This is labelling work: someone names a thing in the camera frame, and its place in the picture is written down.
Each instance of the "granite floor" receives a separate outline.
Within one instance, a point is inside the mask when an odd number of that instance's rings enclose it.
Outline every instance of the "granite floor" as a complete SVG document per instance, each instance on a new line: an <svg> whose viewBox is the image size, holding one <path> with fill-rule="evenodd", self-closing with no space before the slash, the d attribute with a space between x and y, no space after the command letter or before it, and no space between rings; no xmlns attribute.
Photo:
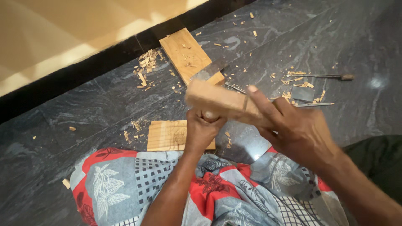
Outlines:
<svg viewBox="0 0 402 226"><path fill-rule="evenodd" d="M290 90L280 79L292 66L314 74L355 74L353 81L302 80L314 85L316 97L325 90L324 101L335 103L320 109L335 141L345 146L402 134L401 12L396 0L258 0L192 34L212 60L223 55L230 61L224 72L234 74L230 83L256 84L267 97ZM172 91L180 82L170 75L172 64L158 62L147 74L156 86L147 91L136 88L136 65L133 60L0 125L4 225L84 225L71 191L62 185L74 164L103 147L145 151L146 136L129 144L123 131L147 134L153 120L185 119L185 87L176 88L182 94ZM139 121L141 131L131 121ZM225 131L231 134L231 149ZM216 143L218 156L247 164L268 145L253 126L235 121L225 125Z"/></svg>

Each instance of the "wooden plank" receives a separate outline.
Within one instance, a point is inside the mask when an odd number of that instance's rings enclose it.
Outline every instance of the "wooden plank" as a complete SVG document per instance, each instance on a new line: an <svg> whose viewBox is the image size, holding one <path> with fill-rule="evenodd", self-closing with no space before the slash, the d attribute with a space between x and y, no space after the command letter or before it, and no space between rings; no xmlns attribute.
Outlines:
<svg viewBox="0 0 402 226"><path fill-rule="evenodd" d="M191 76L212 63L212 60L198 45L187 28L183 28L159 40L159 42L186 86L190 83ZM207 82L213 85L222 85L225 83L225 77L218 72L209 78Z"/></svg>
<svg viewBox="0 0 402 226"><path fill-rule="evenodd" d="M207 82L193 80L186 91L186 103L202 111L211 111L246 124L272 127L257 106L247 96Z"/></svg>
<svg viewBox="0 0 402 226"><path fill-rule="evenodd" d="M147 151L182 151L187 137L187 120L152 121L148 133ZM215 149L215 139L207 150Z"/></svg>

